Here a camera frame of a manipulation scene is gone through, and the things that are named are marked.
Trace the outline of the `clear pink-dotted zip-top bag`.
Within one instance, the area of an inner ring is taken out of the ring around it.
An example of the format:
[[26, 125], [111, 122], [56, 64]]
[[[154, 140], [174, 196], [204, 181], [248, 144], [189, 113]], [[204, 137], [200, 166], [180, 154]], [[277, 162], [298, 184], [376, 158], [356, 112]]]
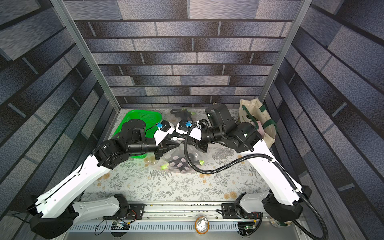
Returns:
[[196, 113], [189, 111], [186, 108], [175, 108], [171, 109], [170, 113], [174, 115], [176, 118], [179, 118], [181, 120], [187, 120], [187, 121], [193, 121], [193, 115]]

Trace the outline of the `eggplant with stem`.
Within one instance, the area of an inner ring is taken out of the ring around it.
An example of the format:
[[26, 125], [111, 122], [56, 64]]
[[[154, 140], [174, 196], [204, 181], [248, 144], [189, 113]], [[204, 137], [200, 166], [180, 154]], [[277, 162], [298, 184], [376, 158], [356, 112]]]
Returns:
[[184, 109], [171, 109], [170, 113], [174, 116], [182, 116], [184, 114]]

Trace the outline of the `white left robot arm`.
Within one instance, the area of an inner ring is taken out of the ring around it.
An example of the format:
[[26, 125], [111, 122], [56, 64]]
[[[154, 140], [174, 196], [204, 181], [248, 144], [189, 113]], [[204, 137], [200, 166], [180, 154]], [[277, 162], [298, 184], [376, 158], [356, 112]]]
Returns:
[[75, 199], [130, 156], [152, 152], [159, 159], [179, 146], [166, 138], [175, 131], [173, 124], [162, 121], [154, 127], [154, 137], [147, 138], [143, 120], [133, 119], [124, 123], [119, 133], [96, 147], [77, 169], [37, 197], [29, 221], [31, 231], [49, 240], [62, 235], [77, 223], [96, 218], [124, 220], [129, 216], [133, 211], [122, 194], [91, 202], [77, 202]]

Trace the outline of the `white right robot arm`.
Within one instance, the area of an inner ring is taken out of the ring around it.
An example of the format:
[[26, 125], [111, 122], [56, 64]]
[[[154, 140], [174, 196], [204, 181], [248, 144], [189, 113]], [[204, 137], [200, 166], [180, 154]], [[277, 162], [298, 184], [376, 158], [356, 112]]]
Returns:
[[303, 212], [299, 194], [309, 197], [312, 191], [297, 183], [273, 157], [257, 124], [237, 124], [227, 106], [221, 104], [208, 107], [205, 113], [211, 126], [201, 131], [197, 144], [204, 150], [208, 144], [220, 144], [235, 150], [241, 158], [204, 173], [213, 175], [241, 162], [249, 162], [270, 188], [264, 194], [241, 194], [234, 203], [235, 214], [246, 218], [253, 212], [265, 211], [279, 222], [297, 220]]

